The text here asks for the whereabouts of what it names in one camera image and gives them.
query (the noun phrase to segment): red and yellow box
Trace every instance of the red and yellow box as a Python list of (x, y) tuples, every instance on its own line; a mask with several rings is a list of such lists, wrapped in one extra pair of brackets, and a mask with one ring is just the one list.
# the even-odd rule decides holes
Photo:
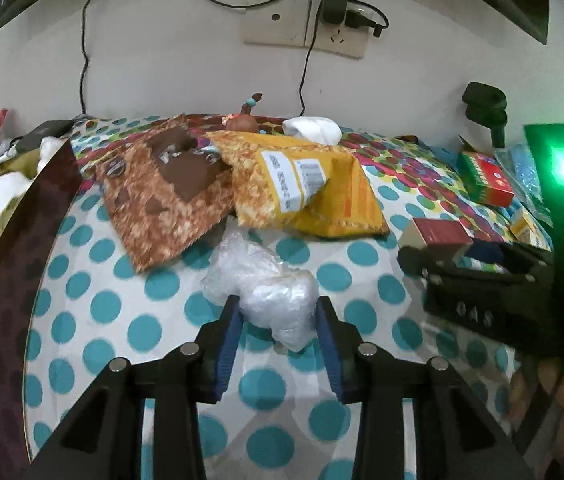
[(483, 153), (462, 152), (457, 166), (471, 200), (499, 207), (511, 205), (513, 189), (494, 158)]

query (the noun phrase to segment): white wall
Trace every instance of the white wall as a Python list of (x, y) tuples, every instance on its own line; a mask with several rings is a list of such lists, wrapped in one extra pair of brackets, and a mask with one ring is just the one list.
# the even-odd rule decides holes
[[(0, 108), (10, 136), (80, 111), (80, 9), (40, 0), (0, 30)], [(245, 0), (224, 0), (243, 3)], [(478, 80), (508, 98), (508, 137), (522, 125), (564, 122), (564, 1), (550, 1), (543, 46), (480, 0), (367, 0), (388, 15), (362, 60), (315, 52), (307, 114), (386, 136), (449, 144), (488, 140), (463, 117), (460, 96)], [(94, 0), (88, 12), (88, 112), (145, 116), (231, 112), (253, 92), (257, 113), (293, 116), (303, 48), (242, 44), (240, 13), (204, 0)]]

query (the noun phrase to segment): white label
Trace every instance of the white label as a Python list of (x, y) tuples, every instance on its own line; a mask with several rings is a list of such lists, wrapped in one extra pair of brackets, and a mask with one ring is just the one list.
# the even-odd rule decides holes
[(316, 158), (301, 158), (294, 160), (297, 174), (300, 177), (305, 205), (311, 197), (322, 189), (326, 183), (326, 175), (322, 170), (320, 161)]
[(261, 153), (280, 200), (280, 211), (300, 211), (302, 192), (297, 185), (296, 172), (293, 171), (291, 161), (282, 152)]

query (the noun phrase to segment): yellow snack bag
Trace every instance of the yellow snack bag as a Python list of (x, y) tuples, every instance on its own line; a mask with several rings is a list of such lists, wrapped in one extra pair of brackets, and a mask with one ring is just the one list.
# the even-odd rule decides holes
[(233, 167), (240, 225), (335, 238), (389, 232), (358, 160), (341, 146), (245, 132), (206, 136)]

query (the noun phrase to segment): black cable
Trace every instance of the black cable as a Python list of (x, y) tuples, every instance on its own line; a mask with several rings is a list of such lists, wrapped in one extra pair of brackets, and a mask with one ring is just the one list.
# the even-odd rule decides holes
[(306, 67), (309, 65), (309, 56), (315, 46), (315, 38), (318, 37), (318, 24), (320, 23), (320, 10), (322, 9), (322, 2), (318, 6), (318, 10), (315, 13), (315, 24), (313, 25), (313, 38), (311, 44), (309, 45), (309, 50), (306, 52), (306, 59), (304, 60), (304, 70), (302, 70), (302, 79), (300, 80), (300, 86), (297, 89), (297, 93), (300, 96), (300, 104), (302, 105), (302, 111), (300, 112), (300, 117), (304, 115), (306, 111), (306, 105), (304, 104), (304, 98), (302, 97), (302, 87), (304, 86), (304, 80), (306, 78)]
[[(267, 0), (265, 2), (260, 2), (258, 4), (250, 4), (250, 5), (233, 5), (233, 4), (226, 4), (224, 2), (220, 2), (219, 0), (207, 0), (210, 1), (211, 3), (214, 3), (216, 5), (219, 5), (221, 7), (226, 7), (227, 9), (255, 9), (257, 7), (264, 7), (267, 6), (269, 4), (272, 4), (274, 2), (278, 2), (280, 0)], [(363, 7), (367, 7), (373, 11), (375, 11), (378, 16), (380, 16), (382, 18), (382, 20), (384, 20), (384, 24), (380, 25), (380, 28), (382, 28), (382, 30), (389, 28), (389, 19), (386, 17), (386, 14), (383, 13), (380, 9), (378, 9), (376, 6), (368, 4), (366, 2), (363, 2), (361, 0), (349, 0), (350, 3), (352, 4), (357, 4)], [(319, 19), (319, 15), (320, 15), (320, 8), (322, 7), (322, 2), (320, 1), (320, 5), (318, 6), (318, 11), (315, 15), (315, 27), (313, 28), (313, 39), (311, 40), (311, 45), (309, 46), (309, 51), (306, 53), (306, 60), (304, 61), (304, 71), (302, 72), (302, 81), (300, 81), (300, 86), (298, 89), (298, 93), (300, 95), (300, 103), (302, 104), (302, 112), (300, 113), (300, 115), (304, 115), (304, 112), (306, 110), (306, 106), (304, 105), (304, 99), (302, 98), (302, 87), (304, 86), (304, 80), (306, 78), (306, 67), (309, 63), (309, 56), (311, 55), (311, 51), (313, 50), (313, 47), (315, 46), (315, 39), (317, 37), (317, 33), (318, 33), (318, 19)]]
[(84, 46), (85, 36), (86, 36), (86, 8), (91, 3), (91, 0), (86, 0), (86, 3), (82, 7), (82, 57), (84, 58), (84, 65), (82, 67), (82, 75), (80, 76), (80, 106), (82, 107), (82, 113), (86, 113), (86, 105), (84, 103), (84, 77), (86, 76), (86, 71), (89, 68), (89, 56), (86, 53), (86, 47)]

